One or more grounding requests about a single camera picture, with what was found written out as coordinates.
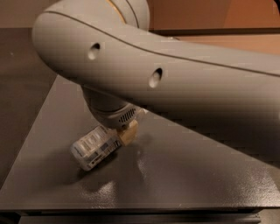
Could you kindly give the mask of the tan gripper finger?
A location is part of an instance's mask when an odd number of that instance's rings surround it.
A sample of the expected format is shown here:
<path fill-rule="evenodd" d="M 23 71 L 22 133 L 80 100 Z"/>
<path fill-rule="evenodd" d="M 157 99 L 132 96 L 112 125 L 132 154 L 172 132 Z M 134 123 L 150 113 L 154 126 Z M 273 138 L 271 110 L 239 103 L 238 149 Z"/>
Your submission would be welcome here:
<path fill-rule="evenodd" d="M 130 122 L 126 127 L 117 131 L 117 135 L 123 146 L 127 146 L 136 138 L 138 122 L 136 120 Z"/>

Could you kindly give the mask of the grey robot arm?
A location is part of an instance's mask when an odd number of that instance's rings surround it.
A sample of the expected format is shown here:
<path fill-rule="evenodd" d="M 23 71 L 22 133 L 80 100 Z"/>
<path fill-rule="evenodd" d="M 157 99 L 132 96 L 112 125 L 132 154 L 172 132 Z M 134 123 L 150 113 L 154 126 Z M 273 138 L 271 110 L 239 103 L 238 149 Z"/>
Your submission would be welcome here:
<path fill-rule="evenodd" d="M 103 125 L 138 106 L 278 166 L 280 58 L 159 36 L 149 22 L 146 0 L 60 0 L 32 42 Z"/>

